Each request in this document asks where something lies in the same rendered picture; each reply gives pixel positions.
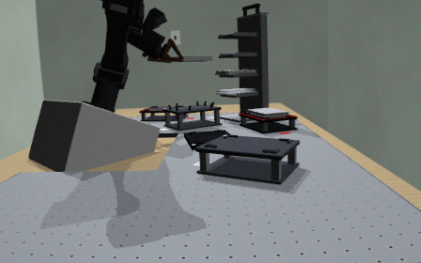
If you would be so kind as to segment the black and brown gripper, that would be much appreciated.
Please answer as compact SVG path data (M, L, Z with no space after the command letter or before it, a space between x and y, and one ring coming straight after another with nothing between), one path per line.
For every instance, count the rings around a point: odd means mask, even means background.
M167 60L179 61L179 62L183 61L184 57L179 52L179 49L177 48L173 39L169 39L168 42L162 47L161 45L165 39L164 36L160 35L156 44L153 44L150 41L142 38L141 37L142 34L143 34L143 29L141 29L141 33L138 37L138 40L136 41L135 44L133 44L133 46L143 51L144 53L142 54L142 56L144 57L148 56L148 61L164 62L164 63L171 63L171 62L167 62ZM179 58L169 56L168 52L171 47L177 53Z

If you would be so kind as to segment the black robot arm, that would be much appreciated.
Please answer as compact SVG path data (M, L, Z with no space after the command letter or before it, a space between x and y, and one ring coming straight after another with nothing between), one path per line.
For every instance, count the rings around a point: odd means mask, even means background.
M127 40L133 45L143 29L141 37L156 44L160 34L153 29L166 23L167 19L160 10L153 8L144 21L143 1L102 0L107 21L105 52L101 62L97 62L94 68L93 81L96 86L92 100L83 103L115 112L118 91L124 89L129 73Z

